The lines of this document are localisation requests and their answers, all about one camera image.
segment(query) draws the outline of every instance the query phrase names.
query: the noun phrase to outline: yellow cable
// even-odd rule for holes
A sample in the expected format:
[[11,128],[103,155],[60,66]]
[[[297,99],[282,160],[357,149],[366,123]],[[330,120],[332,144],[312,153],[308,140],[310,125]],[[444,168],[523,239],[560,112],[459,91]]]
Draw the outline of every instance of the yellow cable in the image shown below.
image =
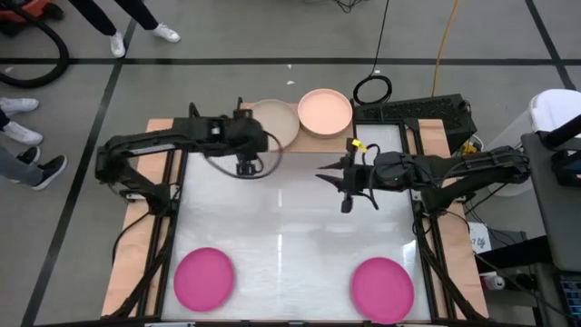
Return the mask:
[[448,24],[446,25],[446,31],[444,32],[444,36],[442,37],[442,42],[439,44],[438,59],[436,60],[436,69],[434,71],[434,83],[432,84],[432,97],[436,92],[436,85],[438,84],[439,60],[442,57],[442,53],[444,52],[444,45],[446,44],[446,39],[448,38],[448,31],[450,30],[450,26],[452,25],[452,19],[454,19],[454,15],[456,14],[456,8],[458,8],[459,2],[460,0],[456,0],[454,2],[452,13],[450,13],[450,18],[448,19]]

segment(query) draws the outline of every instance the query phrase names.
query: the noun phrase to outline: gray floor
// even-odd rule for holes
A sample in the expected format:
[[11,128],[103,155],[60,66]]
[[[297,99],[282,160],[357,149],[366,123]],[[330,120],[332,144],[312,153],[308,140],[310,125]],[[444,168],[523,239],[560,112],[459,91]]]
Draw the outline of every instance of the gray floor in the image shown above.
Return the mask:
[[[49,24],[66,41],[72,56],[110,58],[108,40],[68,2],[55,2],[67,17]],[[124,31],[129,17],[112,1],[98,3]],[[435,58],[453,3],[392,0],[380,57]],[[92,320],[100,315],[111,271],[111,247],[120,232],[125,205],[95,181],[93,162],[79,167],[98,112],[106,112],[97,142],[102,144],[114,134],[141,132],[151,118],[185,116],[190,101],[202,114],[227,114],[239,95],[249,101],[277,98],[297,102],[318,87],[350,94],[369,74],[370,64],[296,63],[301,58],[372,58],[385,3],[364,2],[349,15],[330,0],[313,4],[301,0],[148,0],[146,4],[160,21],[181,33],[182,41],[167,44],[137,25],[127,57],[232,60],[215,65],[195,60],[182,61],[181,65],[137,61],[124,64],[116,79],[111,79],[114,60],[80,60],[57,82],[42,88],[18,90],[0,84],[2,96],[26,95],[41,100],[37,112],[15,120],[44,134],[43,158],[56,154],[70,158],[63,177],[41,193],[0,181],[0,207],[4,209],[0,217],[4,224],[0,232],[0,259],[4,263],[0,268],[0,316],[7,326],[20,325],[23,320],[75,175],[82,187],[62,249],[53,258],[54,270],[35,323]],[[580,59],[581,23],[577,16],[581,3],[536,0],[535,4],[558,55]],[[28,29],[16,39],[0,35],[0,69],[10,75],[31,77],[50,67],[5,59],[54,57],[54,46],[38,30]],[[512,62],[515,65],[501,66],[487,61],[556,59],[547,51],[525,0],[461,1],[444,57],[475,59],[469,64],[442,66],[438,94],[461,93],[472,103],[478,135],[485,143],[525,111],[535,94],[564,87],[556,67],[547,61],[542,65]],[[289,59],[280,64],[254,65],[237,64],[236,58]],[[377,68],[394,84],[392,99],[429,96],[433,66],[399,63]],[[567,66],[566,71],[574,84],[581,85],[581,67]],[[114,85],[110,103],[103,102],[109,82]],[[371,85],[362,92],[373,98],[380,90],[380,85]],[[24,149],[5,137],[0,142],[15,153]],[[498,229],[525,231],[529,237],[544,234],[532,192],[514,198],[493,197],[478,213]],[[515,318],[521,314],[504,314],[502,308],[490,305],[498,319],[522,321]]]

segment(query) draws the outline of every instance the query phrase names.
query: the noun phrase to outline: black floor stripe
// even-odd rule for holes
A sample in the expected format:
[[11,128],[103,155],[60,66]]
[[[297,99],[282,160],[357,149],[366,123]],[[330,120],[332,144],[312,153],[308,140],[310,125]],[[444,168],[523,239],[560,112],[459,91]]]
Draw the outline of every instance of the black floor stripe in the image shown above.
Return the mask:
[[[0,58],[0,64],[56,64],[53,58]],[[373,58],[74,58],[71,64],[167,64],[167,65],[230,65],[230,64],[373,64]],[[434,65],[435,58],[380,58],[378,64]],[[581,59],[442,59],[442,65],[581,65]]]
[[558,51],[556,50],[555,44],[551,39],[551,36],[548,34],[547,28],[545,27],[545,23],[543,23],[543,19],[541,18],[540,13],[537,10],[537,6],[533,2],[533,0],[526,0],[528,11],[533,16],[533,20],[535,21],[535,25],[537,26],[538,32],[541,34],[541,38],[545,43],[545,47],[547,51],[551,55],[551,59],[557,62],[556,64],[556,71],[559,73],[559,77],[561,78],[561,82],[565,86],[566,89],[569,90],[576,90],[573,81],[571,81],[571,77],[569,73],[565,69],[565,65],[559,56]]
[[[133,31],[135,29],[135,22],[132,20],[127,27],[127,33],[125,34],[125,43],[129,46],[131,38],[133,36]],[[97,144],[97,139],[99,138],[99,133],[101,132],[101,127],[103,126],[103,121],[107,115],[107,110],[109,109],[109,103],[113,96],[113,91],[117,85],[117,80],[119,79],[119,74],[122,68],[121,63],[117,63],[111,72],[107,86],[103,92],[103,98],[99,104],[99,109],[95,115],[93,125],[91,127],[91,132],[83,149],[83,154],[81,155],[81,161],[74,174],[73,184],[69,190],[69,194],[66,197],[66,202],[64,203],[63,211],[59,218],[58,224],[56,225],[56,231],[53,235],[53,240],[50,243],[46,257],[44,258],[43,267],[38,275],[36,284],[34,285],[33,293],[26,307],[25,315],[23,317],[21,326],[30,327],[34,325],[36,321],[36,316],[40,310],[42,304],[44,293],[46,292],[46,287],[50,281],[51,275],[53,274],[54,266],[56,260],[58,259],[58,254],[63,246],[64,236],[66,235],[66,230],[68,229],[69,222],[71,222],[71,217],[73,216],[74,207],[79,198],[79,193],[83,187],[84,177],[87,174],[89,163],[93,157],[94,148]]]

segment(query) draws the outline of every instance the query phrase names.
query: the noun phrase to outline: red vacuum cleaner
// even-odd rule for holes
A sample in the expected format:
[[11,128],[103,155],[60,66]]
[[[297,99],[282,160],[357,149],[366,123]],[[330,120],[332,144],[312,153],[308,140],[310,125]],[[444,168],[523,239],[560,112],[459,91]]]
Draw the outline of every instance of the red vacuum cleaner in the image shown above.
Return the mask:
[[41,18],[64,18],[63,10],[49,0],[0,0],[0,32],[15,36],[25,25],[34,25],[48,35],[58,48],[56,66],[47,74],[28,80],[16,79],[0,73],[0,82],[15,87],[35,88],[51,83],[60,77],[69,65],[69,51],[63,39]]

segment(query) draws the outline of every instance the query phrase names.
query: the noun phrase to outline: black shoe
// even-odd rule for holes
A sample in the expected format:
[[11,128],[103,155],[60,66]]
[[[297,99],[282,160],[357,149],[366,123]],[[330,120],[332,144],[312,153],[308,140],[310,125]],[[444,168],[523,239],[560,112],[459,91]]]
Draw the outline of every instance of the black shoe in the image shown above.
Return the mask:
[[39,164],[38,168],[43,170],[43,180],[39,184],[33,186],[33,190],[43,190],[53,181],[54,178],[56,178],[56,176],[63,172],[67,163],[66,156],[59,155],[48,163]]
[[33,146],[23,153],[17,155],[16,159],[25,164],[36,164],[38,163],[38,159],[40,159],[40,148],[38,146]]

